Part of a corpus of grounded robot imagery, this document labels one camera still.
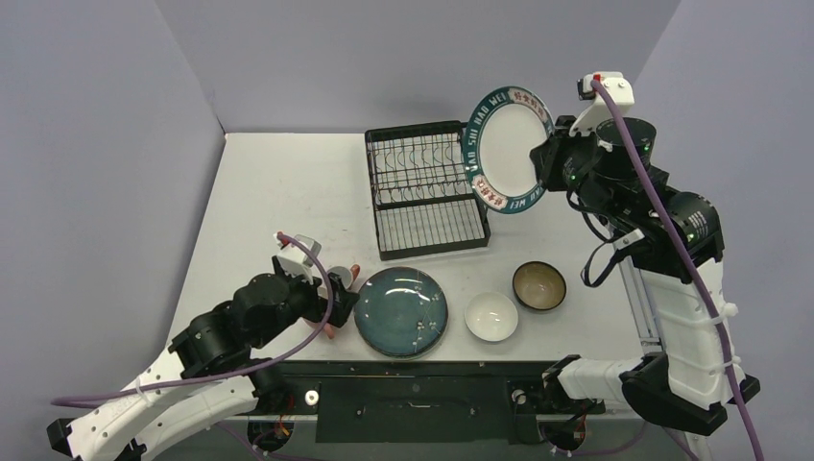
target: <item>gray wall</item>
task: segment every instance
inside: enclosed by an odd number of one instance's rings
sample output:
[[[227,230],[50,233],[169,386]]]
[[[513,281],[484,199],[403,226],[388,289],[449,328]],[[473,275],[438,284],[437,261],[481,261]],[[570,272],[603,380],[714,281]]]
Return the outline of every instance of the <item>gray wall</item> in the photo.
[[[223,132],[153,2],[0,2],[0,458],[163,345]]]
[[[467,119],[502,85],[580,107],[593,70],[641,70],[678,0],[157,0],[227,132]]]
[[[634,113],[659,129],[654,164],[723,217],[732,335],[761,378],[749,407],[766,459],[811,459],[814,3],[733,3],[682,1],[636,81]],[[751,458],[734,410],[710,444],[716,459]]]

